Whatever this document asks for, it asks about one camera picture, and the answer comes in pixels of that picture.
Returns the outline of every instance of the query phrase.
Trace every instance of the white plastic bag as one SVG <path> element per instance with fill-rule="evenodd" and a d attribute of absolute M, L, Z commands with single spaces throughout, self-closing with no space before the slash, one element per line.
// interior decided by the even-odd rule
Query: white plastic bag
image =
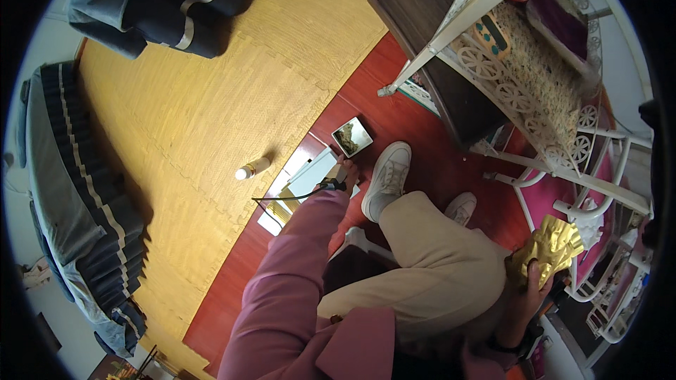
<path fill-rule="evenodd" d="M 593 198 L 587 198 L 582 203 L 582 210 L 593 210 L 596 207 L 598 206 Z M 595 243 L 601 240 L 601 235 L 603 235 L 603 232 L 601 232 L 603 215 L 589 218 L 571 218 L 569 216 L 568 222 L 575 222 L 582 238 L 582 244 L 586 250 L 591 249 Z"/>

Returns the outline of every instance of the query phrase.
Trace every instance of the white sneaker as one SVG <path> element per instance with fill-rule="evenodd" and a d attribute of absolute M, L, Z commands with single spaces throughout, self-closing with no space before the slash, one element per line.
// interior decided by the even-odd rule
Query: white sneaker
<path fill-rule="evenodd" d="M 384 149 L 376 161 L 371 184 L 362 200 L 362 212 L 368 220 L 377 223 L 374 217 L 377 215 L 371 213 L 371 200 L 374 195 L 381 193 L 403 195 L 403 183 L 406 181 L 410 165 L 411 147 L 407 143 L 393 142 Z"/>
<path fill-rule="evenodd" d="M 474 209 L 477 207 L 477 197 L 471 192 L 463 192 L 461 195 L 455 197 L 451 204 L 446 207 L 444 215 L 452 221 L 466 226 L 469 222 Z"/>

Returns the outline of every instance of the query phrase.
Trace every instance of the dark wooden shelf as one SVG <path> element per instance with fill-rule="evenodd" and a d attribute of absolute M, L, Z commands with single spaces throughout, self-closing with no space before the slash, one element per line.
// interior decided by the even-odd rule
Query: dark wooden shelf
<path fill-rule="evenodd" d="M 409 59 L 434 36 L 453 0 L 368 0 Z M 438 58 L 419 70 L 451 138 L 467 150 L 508 121 L 471 82 Z"/>

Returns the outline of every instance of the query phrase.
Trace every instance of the pink cloth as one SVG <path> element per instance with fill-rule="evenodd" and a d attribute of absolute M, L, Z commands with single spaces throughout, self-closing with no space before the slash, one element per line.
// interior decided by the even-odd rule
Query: pink cloth
<path fill-rule="evenodd" d="M 355 308 L 337 324 L 317 317 L 328 241 L 350 198 L 322 191 L 307 199 L 247 284 L 242 311 L 223 354 L 219 380 L 372 379 L 392 376 L 395 346 L 391 308 Z M 466 379 L 504 378 L 511 355 L 462 352 Z"/>

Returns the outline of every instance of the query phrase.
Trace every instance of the grey sock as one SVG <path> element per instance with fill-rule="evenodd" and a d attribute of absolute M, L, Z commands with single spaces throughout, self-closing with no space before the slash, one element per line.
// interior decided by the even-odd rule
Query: grey sock
<path fill-rule="evenodd" d="M 399 194 L 384 194 L 378 193 L 371 198 L 370 203 L 370 214 L 375 219 L 376 223 L 380 221 L 380 215 L 383 212 L 384 208 L 389 206 L 390 203 L 401 197 Z"/>

